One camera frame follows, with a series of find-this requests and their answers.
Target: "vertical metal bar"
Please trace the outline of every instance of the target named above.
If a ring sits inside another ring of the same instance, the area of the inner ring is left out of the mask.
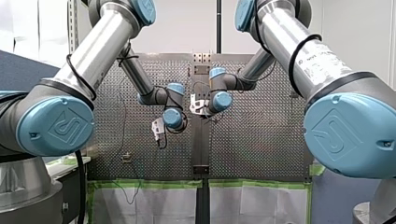
[[[221,53],[221,0],[218,0],[217,6],[218,14],[217,14],[217,50],[216,53]]]
[[[69,0],[67,2],[67,29],[69,35],[69,53],[78,48],[78,2]]]

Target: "metal bracket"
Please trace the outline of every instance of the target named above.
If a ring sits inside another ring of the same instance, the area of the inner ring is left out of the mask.
[[[163,127],[163,118],[152,121],[151,130],[154,132],[155,141],[160,140],[161,135],[165,133],[165,128]]]
[[[127,152],[125,155],[121,157],[122,163],[132,163],[132,154]]]
[[[209,65],[195,65],[194,74],[195,75],[209,75],[210,66]]]
[[[195,94],[191,95],[190,111],[194,115],[204,115],[205,106],[209,104],[209,100],[195,100]]]
[[[208,165],[195,165],[192,167],[192,171],[195,175],[208,175],[209,166]]]

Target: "metal pegboard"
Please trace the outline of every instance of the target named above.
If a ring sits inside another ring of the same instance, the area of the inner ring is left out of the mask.
[[[211,56],[214,67],[234,74],[250,58]],[[256,90],[232,93],[233,105],[212,124],[209,178],[309,180],[313,159],[304,141],[304,99],[291,92],[288,75],[277,65]]]
[[[184,111],[190,119],[192,55],[143,54],[139,60],[154,85],[183,83],[186,88]],[[163,107],[139,104],[137,91],[117,63],[108,72],[97,95],[89,179],[136,178],[136,174],[145,179],[192,179],[190,122],[184,133],[167,135],[166,149],[158,149],[151,122],[162,114]],[[120,157],[126,153],[131,154],[130,163],[121,162]]]

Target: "metal stand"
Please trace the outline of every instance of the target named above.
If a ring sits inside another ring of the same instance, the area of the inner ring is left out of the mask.
[[[0,163],[1,223],[61,224],[62,204],[62,184],[41,158]]]
[[[209,71],[210,54],[194,54],[195,64],[192,71],[191,87],[194,87],[196,100],[210,98]],[[209,189],[209,137],[211,123],[205,117],[194,116],[192,118],[192,161],[194,178],[202,179],[202,188],[197,190],[196,201],[196,224],[210,223],[210,189]]]

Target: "black cable tie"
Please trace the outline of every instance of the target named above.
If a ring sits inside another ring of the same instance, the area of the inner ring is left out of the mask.
[[[138,55],[133,55],[133,56],[129,56],[129,57],[127,57],[128,56],[128,54],[129,54],[129,51],[131,51],[131,42],[128,42],[128,47],[126,47],[126,53],[125,53],[125,55],[123,56],[123,57],[121,57],[121,58],[117,58],[117,60],[120,60],[119,61],[119,67],[121,67],[122,66],[122,63],[123,63],[123,61],[125,61],[125,60],[128,60],[128,59],[133,59],[133,58],[139,58],[139,56]]]
[[[68,54],[66,56],[66,62],[67,64],[69,64],[70,69],[72,69],[72,72],[74,74],[74,76],[77,78],[78,81],[81,81],[85,87],[88,88],[88,90],[90,90],[91,94],[92,94],[92,100],[94,101],[96,99],[96,92],[93,89],[93,87],[87,82],[87,80],[85,80],[82,76],[79,75],[79,73],[77,72],[76,68],[73,66],[72,62],[70,61],[70,58],[72,57],[71,54]]]
[[[296,83],[294,82],[294,64],[296,62],[296,58],[298,53],[300,52],[300,50],[304,47],[304,45],[311,40],[322,40],[321,35],[310,35],[309,37],[307,37],[305,40],[303,40],[302,42],[300,42],[300,44],[297,45],[296,49],[294,50],[293,54],[291,55],[290,58],[290,62],[289,62],[289,81],[290,81],[290,85],[293,87],[293,89],[295,90],[295,92],[297,92],[297,94],[299,94],[300,96],[301,93],[297,88]]]

